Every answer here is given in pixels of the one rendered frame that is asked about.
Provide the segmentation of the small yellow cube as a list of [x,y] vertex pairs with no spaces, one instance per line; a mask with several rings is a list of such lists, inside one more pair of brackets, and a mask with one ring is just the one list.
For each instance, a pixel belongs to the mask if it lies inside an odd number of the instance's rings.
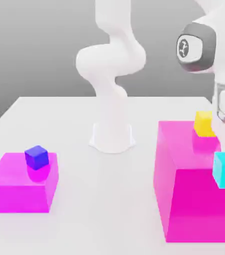
[[216,137],[212,130],[212,111],[197,111],[194,130],[199,137]]

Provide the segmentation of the small blue cube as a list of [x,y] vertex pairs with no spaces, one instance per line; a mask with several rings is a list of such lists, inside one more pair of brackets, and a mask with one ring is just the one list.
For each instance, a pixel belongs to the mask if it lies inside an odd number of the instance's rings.
[[38,170],[49,164],[48,151],[36,145],[24,152],[26,163],[34,170]]

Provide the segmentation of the large pink box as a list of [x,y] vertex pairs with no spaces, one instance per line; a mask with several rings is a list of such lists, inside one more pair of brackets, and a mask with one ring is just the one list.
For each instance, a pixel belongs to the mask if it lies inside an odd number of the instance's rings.
[[225,243],[225,189],[212,173],[220,149],[193,121],[159,122],[153,185],[167,242]]

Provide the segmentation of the large magenta box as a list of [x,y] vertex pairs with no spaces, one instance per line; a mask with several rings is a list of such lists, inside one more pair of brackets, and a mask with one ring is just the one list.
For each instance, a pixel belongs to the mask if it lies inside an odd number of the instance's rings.
[[0,159],[0,213],[48,213],[59,180],[56,153],[49,164],[34,170],[24,153],[5,153]]

